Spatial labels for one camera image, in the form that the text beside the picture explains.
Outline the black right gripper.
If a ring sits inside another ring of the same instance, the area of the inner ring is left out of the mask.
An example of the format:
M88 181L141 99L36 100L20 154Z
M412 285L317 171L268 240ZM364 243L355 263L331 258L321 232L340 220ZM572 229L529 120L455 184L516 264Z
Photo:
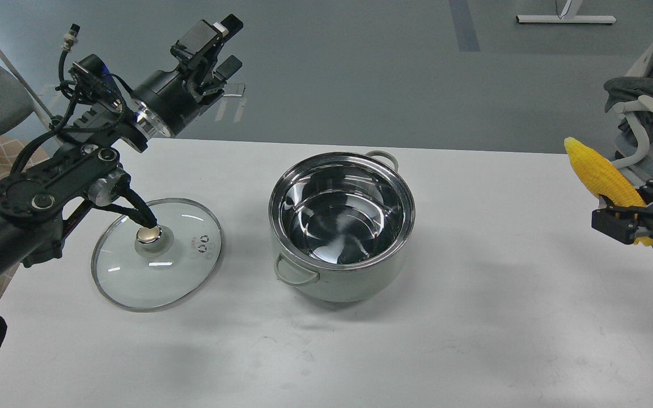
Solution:
M625 245L653 245L653 179L630 191L599 194L607 207L592 211L591 227Z

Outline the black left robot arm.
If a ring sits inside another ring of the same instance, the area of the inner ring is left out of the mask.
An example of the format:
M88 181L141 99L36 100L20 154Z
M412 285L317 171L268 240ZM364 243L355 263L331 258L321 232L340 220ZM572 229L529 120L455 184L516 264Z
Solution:
M161 254L173 232L130 186L116 141L137 152L156 135L175 137L224 96L229 78L243 66L218 56L243 29L228 15L198 21L171 46L178 64L158 70L131 88L95 54L73 62L59 90L69 99L64 116L29 142L0 179L0 276L62 257L65 240L91 209L128 217L140 226L135 248Z

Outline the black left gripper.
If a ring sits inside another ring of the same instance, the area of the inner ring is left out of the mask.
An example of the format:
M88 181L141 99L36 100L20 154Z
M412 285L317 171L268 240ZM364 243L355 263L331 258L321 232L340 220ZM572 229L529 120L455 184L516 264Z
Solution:
M135 88L135 99L160 116L171 138L203 114L202 105L219 100L227 81L243 67L234 55L216 65L221 49L243 27L234 15L213 24L197 21L170 48L176 70L158 70Z

